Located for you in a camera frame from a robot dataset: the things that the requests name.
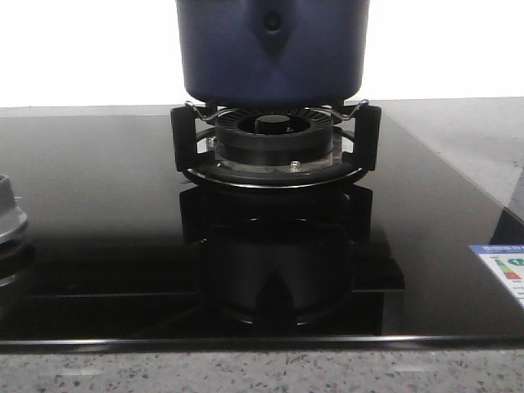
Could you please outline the dark blue cooking pot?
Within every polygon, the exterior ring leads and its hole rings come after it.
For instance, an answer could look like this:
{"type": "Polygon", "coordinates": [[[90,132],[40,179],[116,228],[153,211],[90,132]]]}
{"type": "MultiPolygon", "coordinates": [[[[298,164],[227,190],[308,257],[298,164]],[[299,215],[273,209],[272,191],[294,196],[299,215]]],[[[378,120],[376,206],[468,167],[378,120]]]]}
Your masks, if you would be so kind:
{"type": "Polygon", "coordinates": [[[322,106],[360,89],[368,1],[178,1],[184,85],[218,106],[322,106]]]}

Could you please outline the silver stove control knob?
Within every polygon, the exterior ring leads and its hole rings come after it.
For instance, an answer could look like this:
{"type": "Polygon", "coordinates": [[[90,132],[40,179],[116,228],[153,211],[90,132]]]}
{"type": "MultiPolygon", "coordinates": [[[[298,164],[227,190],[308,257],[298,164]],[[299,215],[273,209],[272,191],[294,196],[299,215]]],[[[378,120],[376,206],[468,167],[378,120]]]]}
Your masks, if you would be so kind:
{"type": "Polygon", "coordinates": [[[19,237],[27,228],[27,214],[17,205],[11,181],[1,175],[1,214],[0,214],[1,244],[19,237]]]}

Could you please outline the black pot support grate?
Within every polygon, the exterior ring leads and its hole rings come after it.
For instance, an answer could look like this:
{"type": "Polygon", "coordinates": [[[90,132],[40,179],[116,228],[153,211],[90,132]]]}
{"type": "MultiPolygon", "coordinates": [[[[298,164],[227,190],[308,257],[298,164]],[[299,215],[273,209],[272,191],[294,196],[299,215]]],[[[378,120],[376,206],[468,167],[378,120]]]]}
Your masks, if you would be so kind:
{"type": "Polygon", "coordinates": [[[349,106],[306,106],[300,108],[234,108],[196,106],[186,102],[170,112],[176,168],[194,183],[251,189],[298,189],[347,180],[359,181],[376,168],[382,109],[366,100],[349,106]],[[333,120],[334,146],[340,160],[318,169],[302,170],[296,161],[289,170],[270,167],[265,171],[238,170],[215,159],[215,121],[236,109],[313,109],[333,120]]]}

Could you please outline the energy rating label sticker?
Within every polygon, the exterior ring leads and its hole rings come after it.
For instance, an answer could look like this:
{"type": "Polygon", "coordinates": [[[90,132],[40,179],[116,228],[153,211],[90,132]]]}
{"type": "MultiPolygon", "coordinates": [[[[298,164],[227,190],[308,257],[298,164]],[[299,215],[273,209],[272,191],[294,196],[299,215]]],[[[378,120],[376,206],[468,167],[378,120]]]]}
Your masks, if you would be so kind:
{"type": "Polygon", "coordinates": [[[470,249],[523,307],[523,245],[472,245],[470,249]]]}

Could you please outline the black glass cooktop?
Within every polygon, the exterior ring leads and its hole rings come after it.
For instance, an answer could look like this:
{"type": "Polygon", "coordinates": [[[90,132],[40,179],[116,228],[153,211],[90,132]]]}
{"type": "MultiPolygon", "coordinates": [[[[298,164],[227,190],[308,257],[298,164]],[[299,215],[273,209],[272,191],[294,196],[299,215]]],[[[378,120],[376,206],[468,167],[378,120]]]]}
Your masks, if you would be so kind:
{"type": "Polygon", "coordinates": [[[1,171],[29,222],[1,249],[4,352],[523,344],[476,253],[522,221],[387,117],[355,185],[197,187],[167,114],[4,118],[1,171]]]}

